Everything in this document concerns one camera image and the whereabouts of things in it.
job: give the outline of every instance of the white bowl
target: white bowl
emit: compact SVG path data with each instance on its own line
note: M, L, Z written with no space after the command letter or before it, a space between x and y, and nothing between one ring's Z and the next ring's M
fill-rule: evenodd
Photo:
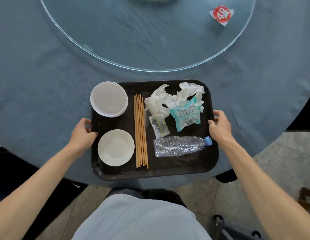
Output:
M123 114L129 104L124 88L112 81L105 81L94 87L90 100L97 113L109 118Z
M106 132L98 142L97 152L107 165L117 167L131 159L135 143L129 133L121 129Z

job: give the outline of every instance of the dark pants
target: dark pants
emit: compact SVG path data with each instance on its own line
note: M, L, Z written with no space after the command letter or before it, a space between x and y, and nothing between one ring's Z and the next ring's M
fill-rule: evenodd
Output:
M140 189L127 189L127 188L113 188L108 193L106 198L116 194L126 194L134 196L139 199L163 200L184 206L187 209L181 197L172 190L166 190L166 189L140 190Z

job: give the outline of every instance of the person's left arm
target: person's left arm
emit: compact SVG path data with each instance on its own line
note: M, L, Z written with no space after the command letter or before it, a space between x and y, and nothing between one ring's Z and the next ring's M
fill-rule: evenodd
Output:
M90 123L89 119L81 119L69 143L0 202L1 240L23 238L68 168L93 144L97 133L86 128Z

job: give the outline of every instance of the red circle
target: red circle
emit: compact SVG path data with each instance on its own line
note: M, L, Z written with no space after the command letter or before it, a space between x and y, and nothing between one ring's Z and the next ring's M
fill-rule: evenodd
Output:
M227 11L228 15L227 15L227 17L222 17L220 19L221 16L224 16L223 12L220 11L221 8L224 9L225 11ZM220 6L216 7L216 8L214 8L213 16L214 16L214 19L216 19L220 23L225 23L225 22L228 22L228 20L231 18L231 12L230 12L230 10L227 7L220 5Z

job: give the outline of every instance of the blue tablecloth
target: blue tablecloth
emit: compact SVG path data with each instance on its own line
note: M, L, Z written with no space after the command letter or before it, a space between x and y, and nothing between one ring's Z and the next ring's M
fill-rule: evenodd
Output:
M52 23L40 0L0 0L0 145L40 167L62 149L103 81L198 79L224 110L252 156L274 141L310 96L310 0L257 0L250 23L226 52L178 72L121 69L80 50ZM110 187L169 188L231 169L223 152L208 173L105 182L90 151L66 177Z

